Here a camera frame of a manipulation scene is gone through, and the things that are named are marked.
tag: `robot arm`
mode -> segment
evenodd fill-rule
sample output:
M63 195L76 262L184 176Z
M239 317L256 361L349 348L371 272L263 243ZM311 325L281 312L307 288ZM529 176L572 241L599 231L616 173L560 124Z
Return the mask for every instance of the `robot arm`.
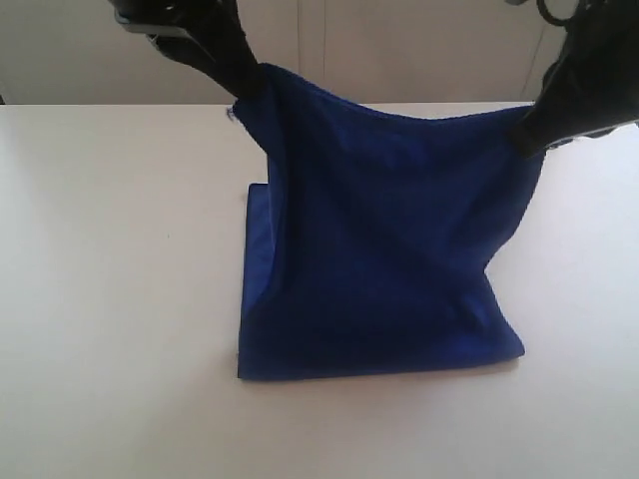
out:
M109 1L125 29L147 35L165 56L202 71L234 96L257 96L265 87L237 0ZM542 17L568 35L541 95L508 134L521 155L639 121L639 0L582 0L569 19L536 2Z

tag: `table surface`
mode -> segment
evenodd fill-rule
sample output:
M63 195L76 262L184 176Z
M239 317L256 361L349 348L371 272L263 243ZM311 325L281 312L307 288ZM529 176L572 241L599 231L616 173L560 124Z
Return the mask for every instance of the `table surface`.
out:
M2 107L3 479L637 477L639 131L548 155L489 267L527 353L473 371L237 380L265 177L224 107Z

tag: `cloth fold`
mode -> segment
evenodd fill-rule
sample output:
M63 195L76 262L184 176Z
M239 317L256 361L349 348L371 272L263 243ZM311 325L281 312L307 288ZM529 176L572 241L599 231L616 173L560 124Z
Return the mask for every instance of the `cloth fold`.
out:
M543 155L504 133L528 107L444 120L352 104L279 67L236 117L268 155L250 188L238 376L473 367L524 348L484 270Z

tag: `white wall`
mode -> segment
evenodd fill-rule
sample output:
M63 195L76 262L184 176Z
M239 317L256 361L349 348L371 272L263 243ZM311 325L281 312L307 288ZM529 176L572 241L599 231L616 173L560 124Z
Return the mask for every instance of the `white wall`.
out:
M361 102L531 100L562 41L534 1L239 0L263 61ZM576 0L554 0L570 12ZM198 72L124 32L107 0L3 0L8 103L228 103Z

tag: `blue towel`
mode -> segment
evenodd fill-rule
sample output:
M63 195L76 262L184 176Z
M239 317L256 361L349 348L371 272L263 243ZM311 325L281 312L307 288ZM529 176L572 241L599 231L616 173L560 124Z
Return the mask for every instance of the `blue towel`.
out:
M543 155L504 132L527 108L388 115L265 65L234 113L268 154L247 214L239 377L474 367L524 348L484 270L513 235Z

